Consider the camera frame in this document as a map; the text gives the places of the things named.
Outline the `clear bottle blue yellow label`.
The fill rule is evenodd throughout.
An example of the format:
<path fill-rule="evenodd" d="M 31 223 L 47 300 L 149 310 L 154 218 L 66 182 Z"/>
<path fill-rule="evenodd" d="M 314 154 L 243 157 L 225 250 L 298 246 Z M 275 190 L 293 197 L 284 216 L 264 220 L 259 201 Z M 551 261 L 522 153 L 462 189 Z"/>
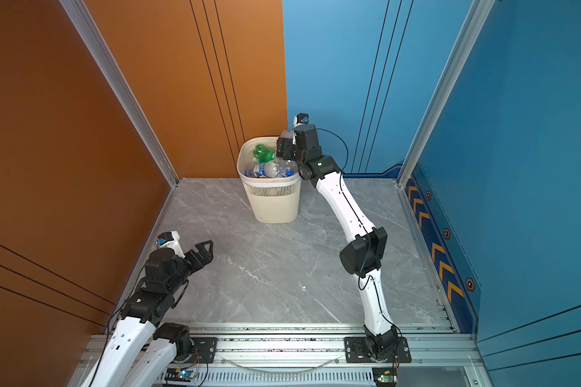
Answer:
<path fill-rule="evenodd" d="M 245 170 L 244 175 L 250 178 L 268 178 L 266 163 L 255 164 L 252 168 Z"/>

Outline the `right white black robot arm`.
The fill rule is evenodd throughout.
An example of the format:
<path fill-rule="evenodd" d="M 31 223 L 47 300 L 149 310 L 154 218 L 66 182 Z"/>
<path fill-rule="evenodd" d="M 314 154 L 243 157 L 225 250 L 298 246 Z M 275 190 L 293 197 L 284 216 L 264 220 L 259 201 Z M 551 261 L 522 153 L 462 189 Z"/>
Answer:
<path fill-rule="evenodd" d="M 318 128 L 301 114 L 294 127 L 280 135 L 277 156 L 295 161 L 299 175 L 311 182 L 331 207 L 345 233 L 347 245 L 340 252 L 345 271 L 357 281 L 364 314 L 367 355 L 375 362 L 397 366 L 412 361 L 401 330 L 389 314 L 382 290 L 382 258 L 387 232 L 365 216 L 345 184 L 342 169 L 323 153 Z"/>

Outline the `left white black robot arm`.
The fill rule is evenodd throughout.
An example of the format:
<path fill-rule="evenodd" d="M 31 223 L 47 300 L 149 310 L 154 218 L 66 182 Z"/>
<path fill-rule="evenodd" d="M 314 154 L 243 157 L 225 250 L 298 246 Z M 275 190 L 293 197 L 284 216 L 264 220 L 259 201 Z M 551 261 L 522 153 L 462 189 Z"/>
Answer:
<path fill-rule="evenodd" d="M 189 277 L 211 264 L 214 243 L 207 240 L 184 252 L 176 232 L 158 236 L 144 264 L 144 275 L 126 300 L 103 353 L 83 386 L 151 386 L 173 362 L 199 361 L 190 328 L 162 322 L 181 301 Z"/>

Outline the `green Sprite bottle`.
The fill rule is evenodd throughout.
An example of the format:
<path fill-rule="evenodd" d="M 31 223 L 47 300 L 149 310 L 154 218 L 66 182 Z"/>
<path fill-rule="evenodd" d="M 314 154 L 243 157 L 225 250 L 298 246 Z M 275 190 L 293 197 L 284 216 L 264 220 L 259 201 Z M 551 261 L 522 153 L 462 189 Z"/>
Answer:
<path fill-rule="evenodd" d="M 264 144 L 257 144 L 253 150 L 253 160 L 256 164 L 267 163 L 276 157 L 276 151 Z"/>

